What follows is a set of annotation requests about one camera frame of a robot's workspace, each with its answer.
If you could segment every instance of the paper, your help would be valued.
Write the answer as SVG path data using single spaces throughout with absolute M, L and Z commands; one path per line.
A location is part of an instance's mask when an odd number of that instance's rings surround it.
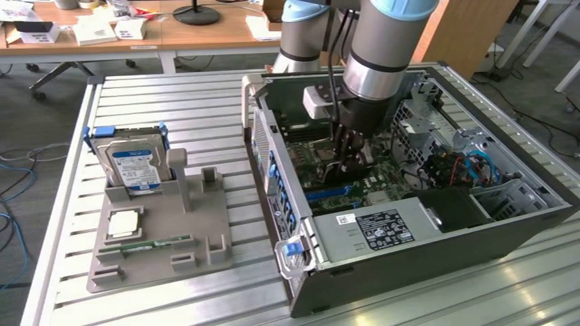
M 0 21 L 3 22 L 42 22 L 32 10 L 34 4 L 23 1 L 0 0 Z
M 259 16 L 246 16 L 246 24 L 252 32 L 252 36 L 258 41 L 279 41 L 282 32 L 268 30 L 264 18 Z

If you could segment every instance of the cardboard box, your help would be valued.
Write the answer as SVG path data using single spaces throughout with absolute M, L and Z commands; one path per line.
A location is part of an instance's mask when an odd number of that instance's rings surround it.
M 52 22 L 15 22 L 24 43 L 55 43 L 62 33 Z
M 115 34 L 120 39 L 143 39 L 146 33 L 146 20 L 119 20 Z
M 284 0 L 264 0 L 264 5 L 262 5 L 262 15 L 264 16 L 266 26 L 271 32 L 282 31 L 283 10 Z

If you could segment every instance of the floor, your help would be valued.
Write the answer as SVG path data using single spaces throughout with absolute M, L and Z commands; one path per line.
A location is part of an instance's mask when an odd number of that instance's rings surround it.
M 522 23 L 506 25 L 503 34 L 499 37 L 499 44 L 506 48 L 515 36 Z M 216 56 L 206 70 L 219 71 L 227 69 L 255 69 L 271 64 L 276 55 L 246 55 Z M 516 105 L 516 109 L 546 120 L 568 126 L 578 126 L 580 113 L 567 113 L 567 100 L 563 94 L 555 93 L 554 88 L 564 77 L 568 70 L 580 59 L 580 48 L 555 39 L 530 69 L 522 68 L 523 80 L 510 78 L 495 84 L 503 91 L 508 100 Z M 199 57 L 194 61 L 184 60 L 191 66 L 178 69 L 195 71 L 210 63 L 211 57 Z M 40 65 L 43 71 L 48 71 L 55 65 Z M 87 65 L 99 75 L 130 75 L 160 73 L 159 60 L 138 60 L 138 68 L 131 69 L 122 60 L 114 62 L 95 62 Z M 67 142 L 72 137 L 72 130 L 76 121 L 78 108 L 80 107 L 84 93 L 86 77 L 78 70 L 68 71 L 54 82 L 43 87 L 48 94 L 48 100 L 38 103 L 30 97 L 28 85 L 39 78 L 39 74 L 26 70 L 24 65 L 15 65 L 11 73 L 0 78 L 0 98 L 4 103 L 0 105 L 0 152 L 10 149 L 32 149 L 51 143 Z M 496 90 L 488 85 L 479 85 L 478 88 L 488 98 L 506 110 L 510 105 L 500 97 Z M 580 95 L 580 80 L 576 80 L 568 88 L 568 93 Z M 530 119 L 520 120 L 520 124 L 530 133 L 548 145 L 548 132 L 536 122 Z M 568 153 L 580 152 L 576 140 L 554 132 L 554 146 L 559 151 Z M 51 158 L 64 153 L 64 148 L 56 148 L 43 153 L 39 158 Z M 575 170 L 580 170 L 580 160 L 562 158 Z M 18 162 L 19 167 L 26 167 L 32 162 Z M 8 202 L 18 217 L 28 249 L 34 257 L 39 256 L 44 238 L 52 202 L 56 195 L 59 180 L 62 177 L 64 161 L 43 162 L 36 166 L 36 183 L 28 191 L 15 200 Z M 0 189 L 4 189 L 20 174 L 0 169 Z M 0 243 L 7 239 L 7 232 L 0 234 Z M 0 284 L 6 283 L 22 269 L 22 248 L 15 239 L 8 248 L 0 254 Z M 20 283 L 32 280 L 35 270 L 34 259 L 26 275 L 19 279 Z M 22 311 L 27 300 L 28 288 L 15 288 L 0 292 L 0 324 L 18 325 L 22 318 Z

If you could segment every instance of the red wire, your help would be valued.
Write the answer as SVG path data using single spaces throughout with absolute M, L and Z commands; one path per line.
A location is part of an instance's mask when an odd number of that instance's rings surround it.
M 458 163 L 460 162 L 460 160 L 462 160 L 462 158 L 456 158 L 456 159 L 455 159 L 455 163 L 454 163 L 454 172 L 451 173 L 450 185 L 454 185 L 455 172 L 458 171 Z

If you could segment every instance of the sticker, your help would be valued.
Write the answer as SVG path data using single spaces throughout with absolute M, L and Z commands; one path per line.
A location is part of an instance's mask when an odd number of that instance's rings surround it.
M 356 217 L 372 250 L 386 249 L 415 241 L 396 209 Z
M 131 50 L 155 50 L 158 46 L 132 46 Z
M 148 190 L 160 186 L 158 168 L 150 164 L 154 159 L 152 151 L 119 151 L 112 157 L 126 187 L 132 190 Z
M 356 222 L 356 216 L 355 214 L 346 214 L 346 215 L 338 215 L 336 221 L 339 221 L 339 225 L 355 223 Z

